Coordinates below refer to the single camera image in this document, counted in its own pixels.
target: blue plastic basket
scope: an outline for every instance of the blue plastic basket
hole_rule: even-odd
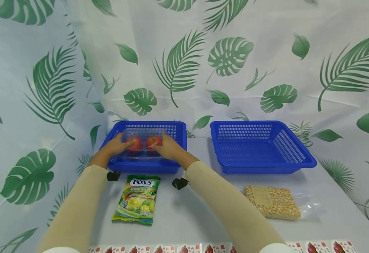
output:
[[[187,150],[187,130],[183,122],[147,122],[147,121],[122,121],[114,125],[113,129],[107,135],[102,146],[106,145],[112,138],[124,129],[144,129],[144,128],[162,128],[173,138],[183,149]],[[127,159],[122,156],[114,156],[108,164],[112,171],[121,171],[128,173],[155,174],[166,173],[176,174],[180,165],[177,162],[167,159]]]
[[[291,174],[317,165],[283,122],[216,121],[210,126],[223,173]]]

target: fabric backdrop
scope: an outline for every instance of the fabric backdrop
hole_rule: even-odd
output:
[[[369,0],[0,0],[0,252],[124,119],[283,121],[369,219]]]

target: white table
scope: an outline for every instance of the white table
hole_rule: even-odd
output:
[[[211,139],[189,139],[188,150],[221,174]],[[101,198],[91,238],[92,245],[178,245],[182,243],[230,242],[230,238],[203,201],[190,187],[178,191],[172,186],[176,175],[162,175],[151,227],[133,223],[112,223],[126,175],[108,183]],[[224,176],[243,190],[247,184],[289,188],[305,192],[317,202],[318,219],[282,221],[269,219],[286,241],[349,239],[359,253],[369,252],[369,221],[321,167],[292,175]]]

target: beige sleeve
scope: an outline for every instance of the beige sleeve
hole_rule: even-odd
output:
[[[108,171],[97,165],[87,167],[73,186],[54,221],[41,239],[37,252],[69,247],[88,251],[99,199],[107,183]]]
[[[266,245],[285,244],[259,210],[205,163],[190,165],[184,178],[224,226],[238,253],[258,253]]]

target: human hand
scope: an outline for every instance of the human hand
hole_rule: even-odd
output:
[[[165,133],[162,134],[162,145],[154,145],[152,148],[161,156],[170,160],[176,160],[180,152],[185,151],[174,139]]]
[[[123,133],[119,133],[115,138],[111,139],[104,147],[102,147],[99,152],[104,152],[111,156],[118,155],[135,143],[135,140],[127,141],[126,143],[121,142],[122,136]]]

